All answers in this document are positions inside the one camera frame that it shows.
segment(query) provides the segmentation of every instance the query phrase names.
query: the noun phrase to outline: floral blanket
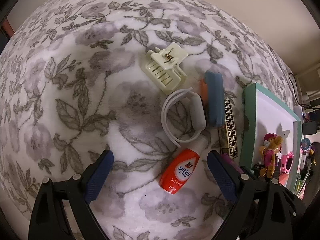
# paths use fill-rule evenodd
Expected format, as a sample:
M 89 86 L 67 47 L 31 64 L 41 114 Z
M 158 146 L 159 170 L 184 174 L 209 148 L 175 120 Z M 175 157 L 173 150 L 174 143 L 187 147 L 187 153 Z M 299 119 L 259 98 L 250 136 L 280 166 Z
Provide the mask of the floral blanket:
M 206 70 L 222 73 L 239 152 L 243 88 L 259 82 L 293 107 L 283 61 L 203 0 L 49 0 L 0 56 L 0 183 L 27 219 L 43 177 L 69 179 L 109 148 L 113 170 L 90 207 L 110 239 L 211 239 L 229 210 L 206 164 L 219 148 L 217 131 L 204 131 L 209 145 L 176 195 L 158 184 L 177 148 L 161 126 L 165 95 L 140 65 L 149 49 L 171 42 L 189 54 L 182 88 L 199 92 Z M 193 134 L 186 105 L 168 117 L 178 136 Z

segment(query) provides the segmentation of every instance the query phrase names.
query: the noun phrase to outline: screw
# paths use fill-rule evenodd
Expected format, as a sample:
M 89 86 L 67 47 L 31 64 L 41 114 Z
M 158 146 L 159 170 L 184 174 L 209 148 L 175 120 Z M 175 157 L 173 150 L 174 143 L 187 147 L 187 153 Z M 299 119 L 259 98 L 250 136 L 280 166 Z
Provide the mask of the screw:
M 271 179 L 271 182 L 272 182 L 273 184 L 278 184 L 278 183 L 279 183 L 278 180 L 275 179 L 275 178 Z
M 243 173 L 243 174 L 240 175 L 240 178 L 243 179 L 243 180 L 248 180 L 249 176 L 247 174 Z
M 166 61 L 165 63 L 167 63 L 167 62 L 169 62 L 169 61 L 171 61 L 171 60 L 173 59 L 173 57 L 172 57 L 169 53 L 167 53 L 167 54 L 164 55 L 164 56 L 168 59 L 168 61 Z
M 79 173 L 76 173 L 76 174 L 74 174 L 74 175 L 72 176 L 72 178 L 73 178 L 74 180 L 77 180 L 77 179 L 80 179 L 80 178 L 81 178 L 81 175 L 80 175 Z
M 42 179 L 42 183 L 46 184 L 46 183 L 48 183 L 48 182 L 49 182 L 49 178 L 48 178 L 48 177 L 44 177 L 44 178 Z

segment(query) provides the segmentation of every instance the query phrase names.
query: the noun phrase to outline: stain remover bottle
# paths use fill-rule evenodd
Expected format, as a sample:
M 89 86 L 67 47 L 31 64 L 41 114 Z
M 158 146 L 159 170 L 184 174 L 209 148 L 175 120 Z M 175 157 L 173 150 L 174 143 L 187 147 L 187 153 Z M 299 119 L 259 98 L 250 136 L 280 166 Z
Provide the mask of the stain remover bottle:
M 190 178 L 199 161 L 200 154 L 207 145 L 208 140 L 202 134 L 190 142 L 188 148 L 183 150 L 162 174 L 160 186 L 169 193 L 176 194 Z

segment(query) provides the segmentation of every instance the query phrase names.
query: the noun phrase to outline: toy figure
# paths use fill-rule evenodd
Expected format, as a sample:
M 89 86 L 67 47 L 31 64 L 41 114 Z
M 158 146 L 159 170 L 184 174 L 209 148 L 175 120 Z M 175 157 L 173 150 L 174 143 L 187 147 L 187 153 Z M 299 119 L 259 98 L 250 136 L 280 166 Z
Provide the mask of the toy figure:
M 304 137 L 301 141 L 301 149 L 303 150 L 303 154 L 308 155 L 311 150 L 311 141 L 309 138 Z
M 260 170 L 260 176 L 267 175 L 268 179 L 272 178 L 275 172 L 276 166 L 276 154 L 280 152 L 283 138 L 280 135 L 274 133 L 268 133 L 264 137 L 264 145 L 259 147 L 264 161 L 265 168 Z
M 287 155 L 282 155 L 280 171 L 283 173 L 289 173 L 293 161 L 293 153 L 289 152 Z

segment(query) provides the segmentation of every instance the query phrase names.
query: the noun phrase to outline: blue sponge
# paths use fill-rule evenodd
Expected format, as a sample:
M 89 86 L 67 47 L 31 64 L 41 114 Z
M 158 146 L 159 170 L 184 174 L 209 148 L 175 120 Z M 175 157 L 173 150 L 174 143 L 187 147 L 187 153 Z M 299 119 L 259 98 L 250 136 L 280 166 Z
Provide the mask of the blue sponge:
M 90 204 L 92 200 L 96 200 L 100 190 L 102 189 L 102 186 L 104 182 L 106 181 L 106 178 L 112 169 L 113 165 L 113 153 L 109 150 L 104 150 L 104 152 L 101 154 L 104 155 L 101 156 L 103 159 L 101 160 L 100 164 L 97 166 L 96 170 L 88 180 L 87 184 L 85 185 L 85 195 L 84 200 L 87 204 Z
M 208 124 L 211 127 L 222 127 L 225 122 L 222 74 L 207 70 L 204 73 L 204 82 L 208 87 Z
M 236 203 L 236 185 L 212 152 L 208 153 L 208 167 L 216 180 L 223 196 L 232 204 Z

